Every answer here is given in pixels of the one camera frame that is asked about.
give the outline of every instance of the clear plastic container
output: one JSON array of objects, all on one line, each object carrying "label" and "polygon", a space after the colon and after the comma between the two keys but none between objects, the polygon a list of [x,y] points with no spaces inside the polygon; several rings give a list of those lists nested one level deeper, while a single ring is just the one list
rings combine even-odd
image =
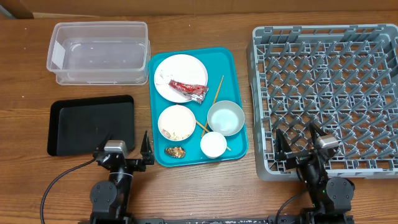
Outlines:
[{"label": "clear plastic container", "polygon": [[62,22],[47,69],[60,85],[143,85],[150,59],[145,22]]}]

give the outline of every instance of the gold candy wrapper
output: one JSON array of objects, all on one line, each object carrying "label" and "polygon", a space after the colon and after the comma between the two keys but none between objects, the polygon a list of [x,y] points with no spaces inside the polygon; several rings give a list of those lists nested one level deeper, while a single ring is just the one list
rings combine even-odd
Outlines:
[{"label": "gold candy wrapper", "polygon": [[171,156],[173,158],[181,159],[185,157],[185,150],[180,146],[173,148],[166,148],[164,152],[166,153],[166,155]]}]

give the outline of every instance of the container rim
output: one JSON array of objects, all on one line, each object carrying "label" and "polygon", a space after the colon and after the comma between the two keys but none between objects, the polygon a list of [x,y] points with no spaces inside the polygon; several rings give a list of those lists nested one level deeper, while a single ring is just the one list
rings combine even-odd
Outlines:
[{"label": "container rim", "polygon": [[[68,25],[72,25],[69,27],[90,27],[90,26],[106,26],[107,24],[120,24],[118,26],[126,26],[127,24],[131,24],[128,26],[144,26],[145,27],[145,46],[144,46],[144,61],[142,63],[142,67],[140,68],[97,68],[97,69],[61,69],[61,68],[56,68],[52,69],[50,68],[49,65],[51,65],[52,61],[50,58],[50,54],[52,55],[52,40],[55,39],[55,37],[58,34],[59,28],[61,26],[68,27]],[[145,22],[141,21],[94,21],[94,22],[59,22],[58,24],[55,25],[51,39],[50,39],[50,45],[49,45],[49,51],[47,53],[47,70],[50,72],[139,72],[145,69],[146,67],[146,60],[147,60],[147,54],[148,54],[148,25]]]}]

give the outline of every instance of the white label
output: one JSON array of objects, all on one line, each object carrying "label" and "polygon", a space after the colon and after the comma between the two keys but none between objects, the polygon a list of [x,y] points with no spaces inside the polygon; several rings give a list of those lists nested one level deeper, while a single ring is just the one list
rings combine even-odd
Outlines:
[{"label": "white label", "polygon": [[60,45],[60,43],[58,43],[58,41],[55,41],[51,61],[58,66],[58,68],[62,69],[64,56],[65,49]]}]

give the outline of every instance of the red wrapper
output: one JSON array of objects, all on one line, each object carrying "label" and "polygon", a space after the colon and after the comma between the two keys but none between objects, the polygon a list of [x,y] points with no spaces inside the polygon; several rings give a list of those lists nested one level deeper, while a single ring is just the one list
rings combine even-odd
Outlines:
[{"label": "red wrapper", "polygon": [[174,80],[170,81],[169,86],[198,103],[202,103],[209,90],[207,86],[184,84]]}]

